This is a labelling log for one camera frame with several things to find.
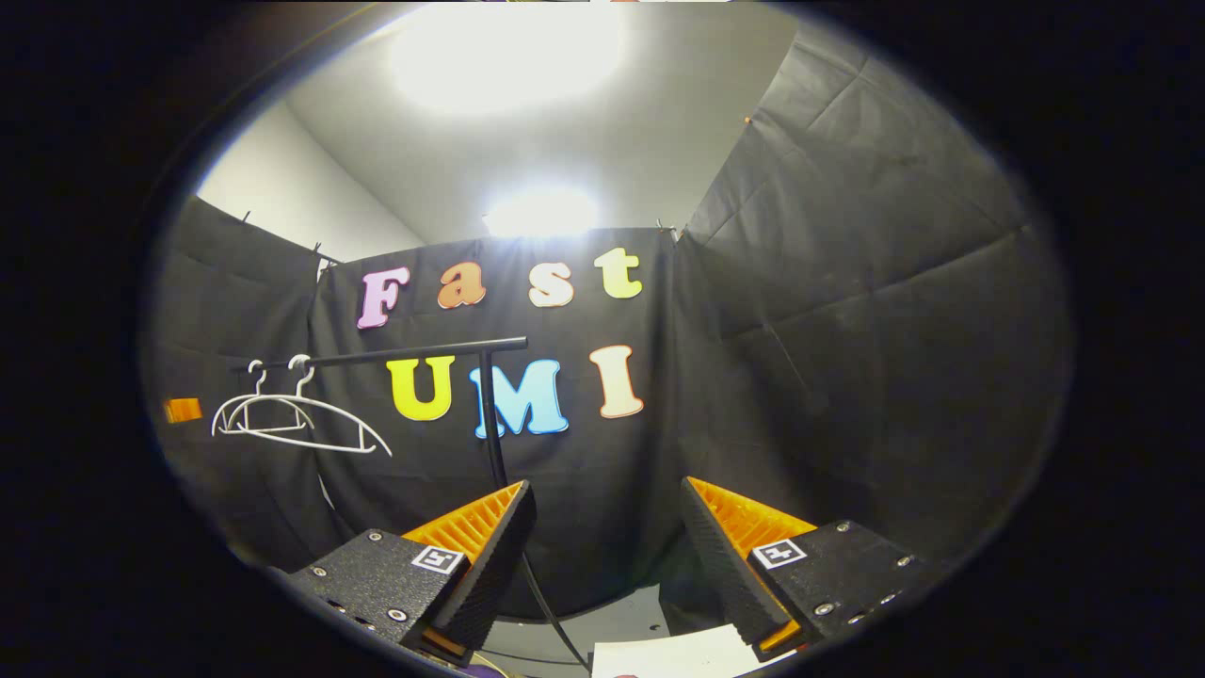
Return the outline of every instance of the orange tag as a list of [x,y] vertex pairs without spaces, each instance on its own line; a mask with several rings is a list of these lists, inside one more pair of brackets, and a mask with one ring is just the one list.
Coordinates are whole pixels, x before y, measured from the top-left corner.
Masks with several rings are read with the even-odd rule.
[[201,419],[201,401],[198,399],[175,399],[163,405],[167,411],[167,424],[180,424]]

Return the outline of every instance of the orange letter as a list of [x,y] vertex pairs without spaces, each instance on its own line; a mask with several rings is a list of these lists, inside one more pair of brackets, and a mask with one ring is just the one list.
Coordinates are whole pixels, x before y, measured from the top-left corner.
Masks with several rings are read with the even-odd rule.
[[474,261],[457,264],[440,276],[443,288],[437,297],[440,307],[454,308],[460,303],[476,303],[486,296],[481,285],[481,266]]
[[528,279],[531,281],[528,297],[536,306],[564,306],[574,300],[574,285],[569,283],[569,266],[563,263],[536,264]]
[[631,347],[606,347],[590,354],[590,362],[599,366],[602,378],[602,409],[606,419],[630,417],[645,409],[645,402],[631,393],[631,377],[628,375],[628,356]]

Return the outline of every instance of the light blue letter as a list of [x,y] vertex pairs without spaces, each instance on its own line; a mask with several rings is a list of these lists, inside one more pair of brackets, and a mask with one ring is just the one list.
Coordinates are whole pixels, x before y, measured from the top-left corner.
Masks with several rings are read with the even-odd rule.
[[[523,431],[523,420],[531,411],[528,431],[531,434],[557,434],[569,429],[569,420],[560,417],[560,405],[557,402],[557,373],[560,364],[557,361],[535,361],[527,367],[519,389],[516,391],[502,375],[494,369],[494,408],[498,411],[498,435],[505,436],[502,421],[518,436]],[[469,379],[477,385],[477,417],[481,424],[474,432],[477,438],[486,437],[486,417],[481,399],[481,369],[469,373]]]

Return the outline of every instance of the pink letter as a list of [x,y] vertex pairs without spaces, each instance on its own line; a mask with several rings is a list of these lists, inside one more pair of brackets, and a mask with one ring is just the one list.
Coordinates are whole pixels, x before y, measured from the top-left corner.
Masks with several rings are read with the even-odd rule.
[[365,275],[364,313],[355,320],[355,326],[368,329],[384,324],[389,319],[389,316],[384,314],[386,308],[393,309],[398,302],[398,285],[407,282],[410,282],[410,269],[406,266]]

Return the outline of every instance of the hanger hook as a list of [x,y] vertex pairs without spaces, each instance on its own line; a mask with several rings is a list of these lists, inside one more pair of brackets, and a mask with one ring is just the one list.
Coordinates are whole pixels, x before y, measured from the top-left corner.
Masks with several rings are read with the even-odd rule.
[[[293,370],[294,367],[296,367],[298,364],[301,364],[301,367],[305,367],[305,362],[307,360],[310,360],[310,356],[307,356],[305,354],[298,354],[298,355],[293,356],[292,359],[289,359],[289,370]],[[302,377],[300,382],[298,382],[296,396],[299,399],[301,397],[301,388],[305,387],[306,384],[308,384],[311,379],[313,379],[313,366],[311,366],[310,367],[310,372],[307,372],[306,376]]]
[[263,377],[259,378],[259,382],[255,383],[255,395],[257,396],[260,395],[259,394],[259,388],[264,384],[264,382],[268,382],[268,371],[263,369],[263,365],[264,365],[264,361],[258,360],[258,359],[251,361],[249,364],[247,364],[247,375],[254,373],[255,372],[255,366],[260,366],[260,372],[264,373]]

